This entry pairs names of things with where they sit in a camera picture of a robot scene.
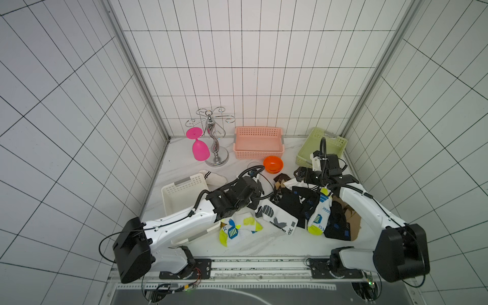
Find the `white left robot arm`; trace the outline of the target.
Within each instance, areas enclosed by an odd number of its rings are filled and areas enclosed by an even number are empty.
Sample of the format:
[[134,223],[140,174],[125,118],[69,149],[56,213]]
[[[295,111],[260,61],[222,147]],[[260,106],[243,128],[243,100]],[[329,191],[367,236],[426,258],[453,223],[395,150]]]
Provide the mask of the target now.
[[194,268],[193,255],[178,242],[258,203],[263,194],[261,182],[245,175],[214,191],[200,191],[190,201],[192,207],[178,213],[154,221],[129,220],[113,243],[121,283],[132,283],[152,271],[186,276]]

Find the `chrome glass holder stand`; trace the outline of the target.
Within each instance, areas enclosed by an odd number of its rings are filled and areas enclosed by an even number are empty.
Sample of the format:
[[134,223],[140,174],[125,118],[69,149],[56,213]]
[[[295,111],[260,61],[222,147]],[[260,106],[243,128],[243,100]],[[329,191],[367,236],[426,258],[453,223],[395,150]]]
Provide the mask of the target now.
[[229,153],[227,149],[221,148],[219,139],[223,139],[226,136],[225,129],[218,124],[217,120],[222,119],[226,123],[234,123],[235,117],[230,114],[225,114],[226,108],[219,106],[216,108],[199,108],[196,114],[200,117],[200,120],[189,119],[185,126],[188,128],[194,128],[200,123],[205,124],[205,131],[202,135],[206,133],[213,140],[212,145],[209,149],[209,158],[205,160],[208,166],[219,167],[223,166],[229,160]]

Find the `black grey argyle sock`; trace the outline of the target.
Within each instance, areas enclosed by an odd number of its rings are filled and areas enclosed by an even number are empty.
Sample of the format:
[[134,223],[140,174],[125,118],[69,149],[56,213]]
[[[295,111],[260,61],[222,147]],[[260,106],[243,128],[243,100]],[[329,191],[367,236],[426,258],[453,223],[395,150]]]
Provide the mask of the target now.
[[276,203],[284,211],[294,216],[297,220],[297,226],[305,229],[306,223],[310,220],[319,203],[319,194],[308,188],[293,187],[292,190],[282,188],[280,197]]

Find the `white sock with black leaves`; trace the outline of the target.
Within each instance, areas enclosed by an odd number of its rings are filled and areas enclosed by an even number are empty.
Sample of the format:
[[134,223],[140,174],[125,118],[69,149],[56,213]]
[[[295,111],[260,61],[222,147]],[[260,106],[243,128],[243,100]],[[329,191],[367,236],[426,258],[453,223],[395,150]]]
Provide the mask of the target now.
[[260,201],[255,216],[269,222],[287,235],[293,235],[298,223],[296,217],[269,200]]

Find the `brown argyle sock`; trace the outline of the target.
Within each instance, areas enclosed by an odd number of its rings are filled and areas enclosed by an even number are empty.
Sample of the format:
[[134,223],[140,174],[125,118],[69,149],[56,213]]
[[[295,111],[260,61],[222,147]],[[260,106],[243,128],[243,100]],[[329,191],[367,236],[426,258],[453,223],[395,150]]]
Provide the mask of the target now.
[[280,200],[283,196],[283,193],[288,193],[288,189],[285,186],[285,183],[289,181],[291,178],[287,174],[279,174],[277,175],[274,180],[273,192],[274,192],[274,199]]

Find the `white blue yellow sock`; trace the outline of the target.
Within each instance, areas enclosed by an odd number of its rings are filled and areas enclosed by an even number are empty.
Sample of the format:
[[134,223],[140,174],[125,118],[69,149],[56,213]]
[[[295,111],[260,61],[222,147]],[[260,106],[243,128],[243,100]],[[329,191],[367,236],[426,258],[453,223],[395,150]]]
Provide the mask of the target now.
[[234,215],[221,221],[219,241],[225,247],[233,247],[262,230],[263,226],[252,213]]

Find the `pink perforated plastic basket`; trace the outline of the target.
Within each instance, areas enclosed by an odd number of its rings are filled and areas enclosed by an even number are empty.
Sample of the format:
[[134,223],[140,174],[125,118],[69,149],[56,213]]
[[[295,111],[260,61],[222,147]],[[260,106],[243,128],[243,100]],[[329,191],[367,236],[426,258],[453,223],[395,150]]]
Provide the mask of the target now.
[[279,127],[236,127],[233,151],[238,160],[281,158],[285,151]]

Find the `orange plastic bowl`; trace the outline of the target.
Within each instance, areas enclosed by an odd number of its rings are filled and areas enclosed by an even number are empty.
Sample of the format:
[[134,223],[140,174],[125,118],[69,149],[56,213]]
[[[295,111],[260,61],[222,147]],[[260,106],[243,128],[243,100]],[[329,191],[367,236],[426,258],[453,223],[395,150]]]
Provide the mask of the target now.
[[268,156],[263,160],[265,170],[270,174],[278,174],[282,171],[284,163],[278,156]]

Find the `pink plastic wine glass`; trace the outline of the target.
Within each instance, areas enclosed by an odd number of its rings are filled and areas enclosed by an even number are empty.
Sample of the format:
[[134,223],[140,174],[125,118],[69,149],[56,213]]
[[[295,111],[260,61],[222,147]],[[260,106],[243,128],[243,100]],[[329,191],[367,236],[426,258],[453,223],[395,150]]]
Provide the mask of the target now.
[[186,132],[186,137],[188,139],[194,140],[192,151],[193,156],[197,161],[207,161],[210,157],[210,150],[206,143],[200,140],[203,135],[203,130],[198,127],[190,128]]

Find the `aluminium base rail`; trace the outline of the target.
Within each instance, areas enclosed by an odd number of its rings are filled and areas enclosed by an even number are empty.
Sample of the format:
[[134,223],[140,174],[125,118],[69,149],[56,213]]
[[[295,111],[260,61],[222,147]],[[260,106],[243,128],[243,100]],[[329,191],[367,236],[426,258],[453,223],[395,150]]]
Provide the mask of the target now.
[[189,274],[150,271],[130,283],[115,274],[109,283],[115,290],[167,291],[185,288],[321,288],[333,290],[336,283],[367,283],[381,287],[386,282],[376,273],[340,269],[333,273],[327,257],[218,257],[196,258]]

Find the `cream sock with black stripes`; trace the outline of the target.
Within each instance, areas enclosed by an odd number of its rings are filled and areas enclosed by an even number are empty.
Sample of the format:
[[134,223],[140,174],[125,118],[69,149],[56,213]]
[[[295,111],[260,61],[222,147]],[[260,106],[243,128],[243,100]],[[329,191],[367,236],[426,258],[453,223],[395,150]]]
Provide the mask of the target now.
[[210,186],[223,186],[228,183],[227,179],[219,174],[216,174],[215,172],[211,172],[209,170],[200,170],[200,174],[203,175],[206,183]]

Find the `black sock blue squares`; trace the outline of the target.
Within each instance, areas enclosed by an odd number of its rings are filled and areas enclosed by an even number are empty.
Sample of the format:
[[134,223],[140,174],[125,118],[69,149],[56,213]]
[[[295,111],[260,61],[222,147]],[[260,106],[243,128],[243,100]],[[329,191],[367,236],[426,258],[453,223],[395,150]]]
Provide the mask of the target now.
[[351,241],[350,224],[347,222],[342,205],[333,201],[330,211],[324,236],[335,240]]

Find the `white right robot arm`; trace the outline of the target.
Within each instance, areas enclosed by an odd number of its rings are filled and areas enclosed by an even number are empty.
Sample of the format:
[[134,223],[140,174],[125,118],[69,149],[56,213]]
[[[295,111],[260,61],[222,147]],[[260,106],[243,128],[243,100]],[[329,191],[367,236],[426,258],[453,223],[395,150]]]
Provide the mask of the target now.
[[374,233],[373,246],[336,248],[329,256],[329,270],[338,274],[344,269],[377,273],[393,283],[430,273],[430,260],[425,230],[408,224],[386,210],[368,193],[359,180],[344,175],[339,158],[324,151],[310,154],[311,168],[299,167],[297,181],[324,187],[333,197],[343,200],[365,221]]

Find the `clear plastic cup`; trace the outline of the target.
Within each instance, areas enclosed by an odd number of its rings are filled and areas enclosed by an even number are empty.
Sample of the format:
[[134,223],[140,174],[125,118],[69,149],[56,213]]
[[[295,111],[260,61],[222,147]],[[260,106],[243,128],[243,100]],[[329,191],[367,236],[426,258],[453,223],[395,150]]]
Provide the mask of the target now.
[[247,165],[247,168],[250,169],[248,176],[256,177],[264,170],[264,165],[259,161],[252,161]]

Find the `green perforated plastic basket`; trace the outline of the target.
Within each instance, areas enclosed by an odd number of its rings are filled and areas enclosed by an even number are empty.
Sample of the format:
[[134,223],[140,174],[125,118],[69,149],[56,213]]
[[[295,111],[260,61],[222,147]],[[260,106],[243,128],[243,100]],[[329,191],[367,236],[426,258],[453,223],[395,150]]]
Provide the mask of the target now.
[[298,166],[312,168],[310,156],[315,151],[320,150],[320,143],[323,138],[326,139],[326,153],[328,155],[337,155],[339,158],[342,157],[348,140],[319,127],[315,127],[296,156],[296,164]]

